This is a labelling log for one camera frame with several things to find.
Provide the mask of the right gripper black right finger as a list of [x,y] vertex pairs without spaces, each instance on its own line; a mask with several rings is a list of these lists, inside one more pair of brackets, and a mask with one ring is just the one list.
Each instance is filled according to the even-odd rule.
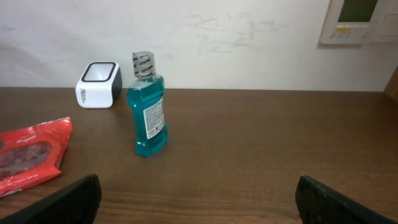
[[397,224],[308,175],[299,178],[295,203],[303,224]]

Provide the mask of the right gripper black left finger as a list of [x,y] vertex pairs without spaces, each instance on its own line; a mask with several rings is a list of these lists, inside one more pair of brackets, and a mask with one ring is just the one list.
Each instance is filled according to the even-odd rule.
[[28,207],[1,219],[1,224],[92,224],[101,201],[101,185],[89,174]]

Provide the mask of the red snack bag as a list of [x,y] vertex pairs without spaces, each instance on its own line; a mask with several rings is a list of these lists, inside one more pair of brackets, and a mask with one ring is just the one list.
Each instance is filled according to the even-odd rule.
[[58,177],[72,133],[69,117],[1,134],[1,197]]

